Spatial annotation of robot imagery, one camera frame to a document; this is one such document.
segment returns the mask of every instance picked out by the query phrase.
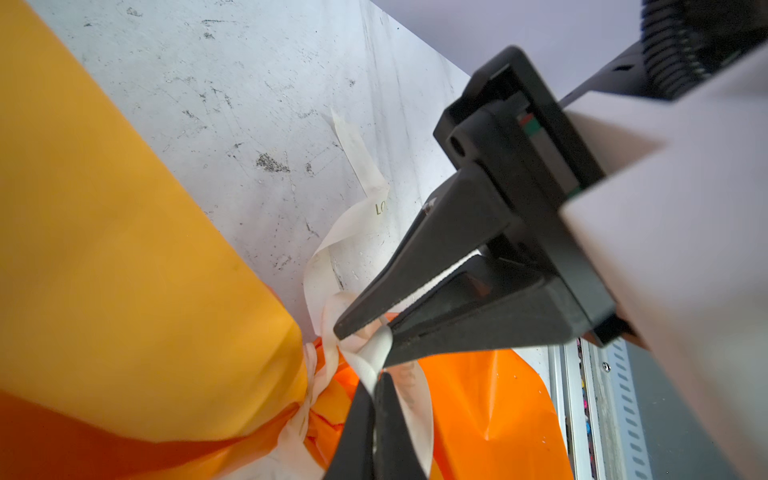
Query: scuffed white surface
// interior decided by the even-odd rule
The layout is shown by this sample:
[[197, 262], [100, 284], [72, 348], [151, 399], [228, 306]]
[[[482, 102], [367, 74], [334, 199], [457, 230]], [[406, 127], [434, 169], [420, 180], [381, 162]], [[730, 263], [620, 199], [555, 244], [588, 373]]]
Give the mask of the scuffed white surface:
[[[341, 251], [344, 251], [348, 250], [351, 247], [350, 242], [353, 242], [361, 257], [369, 256], [369, 252], [376, 251], [376, 245], [360, 244], [359, 238], [356, 237], [360, 237], [361, 233], [368, 235], [380, 233], [377, 230], [386, 221], [386, 217], [392, 215], [385, 209], [389, 184], [368, 153], [360, 137], [358, 126], [348, 124], [334, 111], [333, 130], [339, 138], [349, 164], [355, 171], [362, 190], [366, 193], [366, 198], [352, 205], [333, 223], [304, 270], [304, 297], [312, 328], [317, 335], [321, 335], [322, 332], [323, 306], [332, 295], [342, 290], [341, 282], [334, 273], [330, 247], [339, 244]], [[323, 342], [327, 345], [325, 335], [323, 335]]]
[[[392, 186], [386, 225], [367, 239], [377, 249], [332, 252], [345, 290], [372, 280], [453, 171], [432, 130], [467, 75], [367, 0], [31, 5], [280, 295], [305, 340], [315, 335], [303, 269], [365, 197], [331, 108], [362, 128]], [[265, 170], [261, 155], [290, 171]]]

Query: hole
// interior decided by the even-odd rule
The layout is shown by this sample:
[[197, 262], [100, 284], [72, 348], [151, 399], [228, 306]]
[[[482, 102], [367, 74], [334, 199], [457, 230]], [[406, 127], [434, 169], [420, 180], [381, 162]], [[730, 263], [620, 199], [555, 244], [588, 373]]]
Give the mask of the hole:
[[467, 152], [464, 151], [464, 147], [456, 140], [456, 137], [451, 137], [451, 146], [460, 157], [464, 157]]

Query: dirt stain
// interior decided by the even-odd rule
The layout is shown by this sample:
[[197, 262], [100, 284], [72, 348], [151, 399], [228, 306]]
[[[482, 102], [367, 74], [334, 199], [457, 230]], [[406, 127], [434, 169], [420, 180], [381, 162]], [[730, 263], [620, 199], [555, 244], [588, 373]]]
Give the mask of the dirt stain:
[[304, 219], [304, 223], [306, 225], [306, 230], [308, 232], [310, 232], [315, 237], [320, 238], [320, 235], [315, 230], [312, 230], [312, 228], [310, 227], [310, 222], [308, 222], [306, 219]]
[[259, 155], [259, 160], [256, 161], [256, 165], [258, 167], [262, 167], [264, 170], [271, 172], [273, 174], [278, 173], [289, 173], [290, 169], [287, 165], [283, 165], [279, 163], [277, 160], [272, 158], [269, 154], [261, 154]]
[[275, 268], [277, 268], [278, 270], [282, 270], [282, 269], [283, 269], [283, 267], [284, 267], [284, 266], [286, 266], [286, 265], [288, 264], [288, 262], [290, 262], [292, 259], [291, 259], [290, 255], [289, 255], [289, 256], [288, 256], [288, 258], [286, 258], [285, 260], [283, 260], [283, 262], [282, 262], [282, 263], [280, 262], [280, 260], [281, 260], [281, 259], [278, 259], [278, 260], [275, 262]]

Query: white wall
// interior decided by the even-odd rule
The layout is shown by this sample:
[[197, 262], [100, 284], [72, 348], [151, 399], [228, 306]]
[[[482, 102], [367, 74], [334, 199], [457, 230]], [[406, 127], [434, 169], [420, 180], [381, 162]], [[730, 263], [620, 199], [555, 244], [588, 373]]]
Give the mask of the white wall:
[[562, 98], [640, 38], [641, 0], [373, 0], [472, 74], [522, 47]]

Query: black mechanical part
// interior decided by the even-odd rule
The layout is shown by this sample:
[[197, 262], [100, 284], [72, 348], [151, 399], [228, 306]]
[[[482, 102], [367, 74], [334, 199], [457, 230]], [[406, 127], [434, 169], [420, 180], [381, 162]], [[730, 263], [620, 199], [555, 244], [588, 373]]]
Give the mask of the black mechanical part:
[[323, 480], [373, 480], [373, 426], [376, 411], [366, 387], [358, 384], [339, 446]]
[[557, 276], [475, 255], [390, 324], [384, 365], [440, 353], [566, 343], [592, 325]]
[[608, 343], [625, 334], [637, 337], [637, 333], [632, 328], [632, 325], [614, 314], [592, 329], [588, 340], [597, 346], [606, 346]]
[[376, 384], [376, 480], [427, 480], [411, 443], [392, 376]]
[[[483, 167], [525, 225], [528, 238], [535, 240], [524, 243], [528, 255], [536, 259], [534, 265], [559, 276], [589, 322], [597, 325], [614, 312], [615, 304], [558, 215], [567, 198], [518, 124], [516, 95], [520, 93], [581, 188], [598, 182], [604, 176], [602, 170], [530, 61], [515, 47], [506, 48], [472, 76], [462, 97], [443, 113], [435, 139], [460, 168]], [[464, 156], [455, 150], [456, 142]], [[513, 260], [491, 250], [495, 256]]]
[[388, 365], [436, 353], [564, 343], [615, 304], [558, 216], [566, 193], [520, 125], [535, 116], [580, 187], [603, 173], [529, 60], [507, 48], [472, 76], [435, 138], [458, 172], [334, 327], [345, 338], [475, 248], [393, 323]]
[[381, 316], [513, 220], [478, 165], [462, 168], [432, 192], [384, 270], [339, 318], [342, 339]]
[[645, 71], [643, 44], [636, 41], [609, 61], [596, 74], [576, 87], [560, 100], [561, 108], [576, 101], [588, 91], [602, 91], [609, 94], [630, 95], [643, 98], [665, 98]]
[[673, 100], [768, 38], [764, 0], [644, 0], [648, 76]]

